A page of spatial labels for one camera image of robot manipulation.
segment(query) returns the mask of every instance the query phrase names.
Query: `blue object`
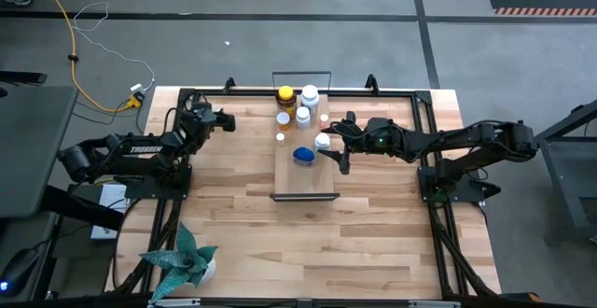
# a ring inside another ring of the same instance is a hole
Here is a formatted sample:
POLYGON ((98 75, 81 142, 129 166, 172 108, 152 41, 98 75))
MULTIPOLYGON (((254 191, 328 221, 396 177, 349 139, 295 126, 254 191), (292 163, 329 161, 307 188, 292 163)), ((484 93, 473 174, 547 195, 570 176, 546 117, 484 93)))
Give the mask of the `blue object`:
POLYGON ((292 152, 292 157, 296 164, 309 167, 315 161, 315 153, 306 147, 299 147, 292 152))

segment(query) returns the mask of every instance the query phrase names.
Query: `blue lid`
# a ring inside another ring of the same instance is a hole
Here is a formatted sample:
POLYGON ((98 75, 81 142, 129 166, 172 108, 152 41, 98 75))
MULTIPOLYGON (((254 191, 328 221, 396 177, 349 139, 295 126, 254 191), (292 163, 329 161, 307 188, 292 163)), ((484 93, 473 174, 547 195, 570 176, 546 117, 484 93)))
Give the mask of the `blue lid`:
POLYGON ((315 160, 315 153, 306 147, 299 147, 292 153, 292 157, 301 161, 315 160))

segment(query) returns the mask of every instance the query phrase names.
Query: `computer mouse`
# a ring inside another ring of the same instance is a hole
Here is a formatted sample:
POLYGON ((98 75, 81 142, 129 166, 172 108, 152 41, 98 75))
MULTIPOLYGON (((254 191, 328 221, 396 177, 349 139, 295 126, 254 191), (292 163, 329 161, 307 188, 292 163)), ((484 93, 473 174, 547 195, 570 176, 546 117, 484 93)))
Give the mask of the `computer mouse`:
POLYGON ((27 285, 39 254, 34 248, 24 248, 8 262, 0 275, 0 297, 14 297, 27 285))

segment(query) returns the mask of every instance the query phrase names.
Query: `gray concrete floor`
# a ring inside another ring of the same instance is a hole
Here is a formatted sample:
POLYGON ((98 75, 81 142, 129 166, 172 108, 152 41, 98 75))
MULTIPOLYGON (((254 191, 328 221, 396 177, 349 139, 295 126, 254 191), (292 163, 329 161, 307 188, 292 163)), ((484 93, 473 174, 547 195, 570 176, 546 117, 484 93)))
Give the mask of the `gray concrete floor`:
MULTIPOLYGON (((129 12, 414 13, 412 0, 62 0, 69 10, 98 1, 129 12)), ((428 15, 492 15, 489 0, 424 0, 424 5, 428 15)), ((55 6, 50 0, 37 0, 32 9, 55 10, 55 6)), ((429 25, 439 84, 456 89, 465 124, 479 119, 524 119, 535 133, 595 99, 595 28, 429 25)), ((66 60, 70 41, 62 20, 0 19, 0 36, 0 68, 45 72, 47 85, 71 85, 66 60)), ((106 21, 90 36, 147 61, 158 85, 222 85, 227 77, 234 77, 239 85, 269 85, 272 71, 330 70, 333 86, 361 87, 367 74, 373 73, 383 87, 429 87, 416 23, 106 21)), ((149 80, 143 66, 124 63, 81 38, 77 43, 79 81, 102 104, 117 105, 130 86, 149 80)), ((76 111, 103 117, 80 107, 76 111)), ((132 118, 117 118, 103 126, 73 117, 63 146, 134 129, 132 118)), ((591 126, 589 133, 597 130, 591 126)), ((545 301, 595 305, 597 246, 587 242, 547 247, 543 241, 564 218, 541 156, 524 164, 498 163, 488 171, 490 180, 503 188, 487 207, 503 291, 533 291, 545 301)), ((56 166, 51 182, 67 184, 62 167, 56 166)), ((103 279, 83 272, 86 264, 61 262, 59 269, 64 271, 55 288, 66 295, 98 293, 103 279)))

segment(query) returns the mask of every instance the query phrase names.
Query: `pill bottle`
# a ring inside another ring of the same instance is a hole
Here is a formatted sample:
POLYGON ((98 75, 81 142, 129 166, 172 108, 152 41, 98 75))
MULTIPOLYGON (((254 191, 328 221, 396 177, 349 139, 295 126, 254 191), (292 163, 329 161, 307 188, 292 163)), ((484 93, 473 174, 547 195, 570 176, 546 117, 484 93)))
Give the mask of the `pill bottle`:
POLYGON ((297 128, 299 130, 307 130, 311 127, 311 113, 309 108, 301 106, 297 109, 297 128))
POLYGON ((328 115, 321 115, 319 116, 320 124, 319 129, 323 130, 324 128, 329 127, 329 116, 328 115))
POLYGON ((280 112, 276 116, 276 123, 278 124, 278 130, 284 132, 290 129, 290 115, 286 112, 280 112))
POLYGON ((317 106, 319 105, 319 91, 314 85, 306 85, 302 88, 300 94, 300 105, 309 108, 311 116, 317 114, 317 106))
POLYGON ((276 103, 278 103, 278 108, 281 111, 286 112, 291 119, 295 117, 297 94, 291 87, 283 86, 278 90, 278 93, 276 94, 276 103))
POLYGON ((325 149, 329 150, 331 148, 331 141, 329 140, 329 135, 325 133, 319 133, 315 136, 315 150, 318 149, 325 149))
POLYGON ((285 136, 283 133, 276 134, 276 140, 278 141, 278 146, 283 146, 285 143, 285 136))

